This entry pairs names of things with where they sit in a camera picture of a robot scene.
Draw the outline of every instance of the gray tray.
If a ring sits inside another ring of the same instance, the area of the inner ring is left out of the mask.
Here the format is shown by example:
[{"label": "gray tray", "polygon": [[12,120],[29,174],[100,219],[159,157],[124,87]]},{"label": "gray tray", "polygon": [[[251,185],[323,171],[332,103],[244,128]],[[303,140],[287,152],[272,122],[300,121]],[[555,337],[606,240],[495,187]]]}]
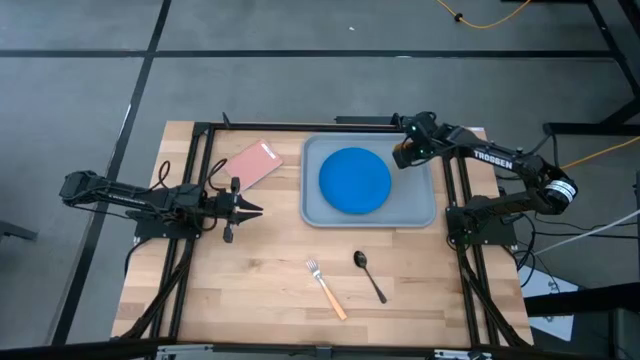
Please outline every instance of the gray tray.
[{"label": "gray tray", "polygon": [[[428,164],[398,169],[393,146],[403,134],[326,133],[312,135],[302,145],[300,214],[318,227],[424,227],[436,214],[433,180]],[[378,155],[391,172],[391,192],[377,210],[364,215],[346,214],[332,207],[322,196],[320,167],[334,152],[360,147]]]}]

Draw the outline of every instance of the fork with wooden handle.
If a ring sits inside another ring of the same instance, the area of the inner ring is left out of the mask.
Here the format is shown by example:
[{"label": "fork with wooden handle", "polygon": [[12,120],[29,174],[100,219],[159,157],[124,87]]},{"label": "fork with wooden handle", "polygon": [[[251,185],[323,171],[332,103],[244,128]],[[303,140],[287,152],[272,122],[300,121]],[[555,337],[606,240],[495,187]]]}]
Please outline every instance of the fork with wooden handle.
[{"label": "fork with wooden handle", "polygon": [[311,271],[311,274],[313,274],[313,277],[318,280],[320,285],[322,285],[324,293],[327,294],[327,298],[329,299],[331,306],[333,306],[333,310],[335,310],[338,314],[338,317],[340,317],[340,320],[345,320],[347,318],[347,314],[345,314],[344,310],[342,310],[342,306],[340,306],[338,300],[336,300],[336,297],[333,296],[331,290],[329,290],[327,284],[325,284],[324,280],[322,279],[322,273],[320,272],[320,269],[318,269],[318,264],[314,260],[307,260],[307,267],[309,268],[309,271]]}]

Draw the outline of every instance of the spoon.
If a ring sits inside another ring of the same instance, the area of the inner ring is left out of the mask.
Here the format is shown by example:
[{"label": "spoon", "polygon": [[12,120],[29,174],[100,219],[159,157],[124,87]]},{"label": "spoon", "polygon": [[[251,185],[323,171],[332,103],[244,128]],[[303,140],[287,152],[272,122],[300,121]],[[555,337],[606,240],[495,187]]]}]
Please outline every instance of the spoon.
[{"label": "spoon", "polygon": [[380,289],[378,288],[378,285],[376,285],[376,282],[373,281],[373,278],[371,277],[371,275],[369,274],[369,271],[367,270],[367,257],[364,256],[364,253],[362,251],[356,251],[355,253],[353,253],[353,261],[356,263],[357,267],[363,268],[364,271],[367,273],[369,280],[371,280],[371,283],[373,284],[373,288],[376,289],[376,293],[380,298],[380,302],[385,304],[387,302],[387,298],[384,296],[382,291],[380,291]]}]

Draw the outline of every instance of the blue bowl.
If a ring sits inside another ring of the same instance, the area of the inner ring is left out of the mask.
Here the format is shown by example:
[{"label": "blue bowl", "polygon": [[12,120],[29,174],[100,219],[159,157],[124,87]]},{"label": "blue bowl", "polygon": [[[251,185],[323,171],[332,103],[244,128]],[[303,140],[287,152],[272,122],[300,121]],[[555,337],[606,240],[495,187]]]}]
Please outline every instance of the blue bowl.
[{"label": "blue bowl", "polygon": [[331,154],[320,168],[320,191],[334,208],[367,214],[384,204],[391,192],[391,173],[380,157],[362,148]]}]

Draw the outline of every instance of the red card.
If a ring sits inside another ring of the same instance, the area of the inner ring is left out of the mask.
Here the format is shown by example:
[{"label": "red card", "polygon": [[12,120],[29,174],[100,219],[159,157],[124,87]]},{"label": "red card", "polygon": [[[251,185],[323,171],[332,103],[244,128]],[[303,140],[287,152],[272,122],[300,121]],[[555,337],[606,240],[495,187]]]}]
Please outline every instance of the red card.
[{"label": "red card", "polygon": [[229,160],[224,170],[229,176],[240,178],[240,191],[243,191],[280,165],[280,156],[266,141],[260,140]]}]

